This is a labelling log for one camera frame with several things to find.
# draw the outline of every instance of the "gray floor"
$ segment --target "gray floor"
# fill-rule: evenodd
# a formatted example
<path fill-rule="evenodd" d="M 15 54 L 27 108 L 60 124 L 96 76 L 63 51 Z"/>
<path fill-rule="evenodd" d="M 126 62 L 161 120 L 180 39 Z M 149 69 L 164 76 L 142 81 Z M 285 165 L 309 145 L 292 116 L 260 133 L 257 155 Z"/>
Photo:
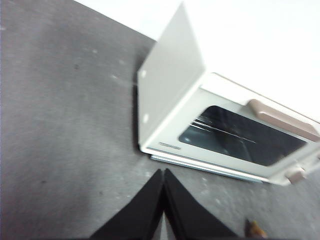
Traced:
<path fill-rule="evenodd" d="M 319 172 L 280 187 L 139 152 L 135 75 L 153 40 L 73 1 L 1 8 L 1 239 L 87 237 L 158 168 L 241 236 L 250 218 L 271 237 L 320 238 Z M 155 239 L 173 239 L 165 219 Z"/>

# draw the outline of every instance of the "oven handle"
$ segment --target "oven handle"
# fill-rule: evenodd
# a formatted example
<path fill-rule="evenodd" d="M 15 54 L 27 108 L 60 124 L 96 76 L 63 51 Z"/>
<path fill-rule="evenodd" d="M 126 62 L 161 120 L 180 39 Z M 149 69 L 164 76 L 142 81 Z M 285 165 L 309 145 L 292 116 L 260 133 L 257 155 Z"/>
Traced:
<path fill-rule="evenodd" d="M 309 139 L 313 142 L 320 140 L 320 136 L 316 129 L 309 123 L 295 119 L 286 115 L 270 106 L 263 104 L 257 99 L 252 99 L 247 103 L 254 115 L 269 124 L 297 134 L 301 137 Z"/>

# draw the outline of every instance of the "oven top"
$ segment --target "oven top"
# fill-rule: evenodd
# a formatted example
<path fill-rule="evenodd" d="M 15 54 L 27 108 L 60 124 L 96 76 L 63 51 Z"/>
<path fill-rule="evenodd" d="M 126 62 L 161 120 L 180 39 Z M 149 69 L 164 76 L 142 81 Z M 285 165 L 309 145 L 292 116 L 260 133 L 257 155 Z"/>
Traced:
<path fill-rule="evenodd" d="M 210 71 L 320 123 L 320 1 L 200 0 L 184 8 Z"/>

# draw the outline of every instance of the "oven side panel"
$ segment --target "oven side panel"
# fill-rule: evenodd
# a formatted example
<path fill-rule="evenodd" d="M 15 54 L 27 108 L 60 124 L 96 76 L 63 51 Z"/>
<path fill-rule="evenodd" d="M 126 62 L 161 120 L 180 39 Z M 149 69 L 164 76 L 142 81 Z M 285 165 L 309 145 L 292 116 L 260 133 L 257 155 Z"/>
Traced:
<path fill-rule="evenodd" d="M 169 121 L 179 103 L 199 87 L 202 56 L 182 4 L 138 71 L 140 149 Z"/>

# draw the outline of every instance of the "white wall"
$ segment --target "white wall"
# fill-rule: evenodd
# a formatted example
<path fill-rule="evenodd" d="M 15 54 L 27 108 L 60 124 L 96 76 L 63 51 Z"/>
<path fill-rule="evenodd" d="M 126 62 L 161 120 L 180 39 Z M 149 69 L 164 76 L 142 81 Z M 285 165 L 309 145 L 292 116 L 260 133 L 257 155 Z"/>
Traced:
<path fill-rule="evenodd" d="M 76 0 L 157 40 L 182 0 Z"/>

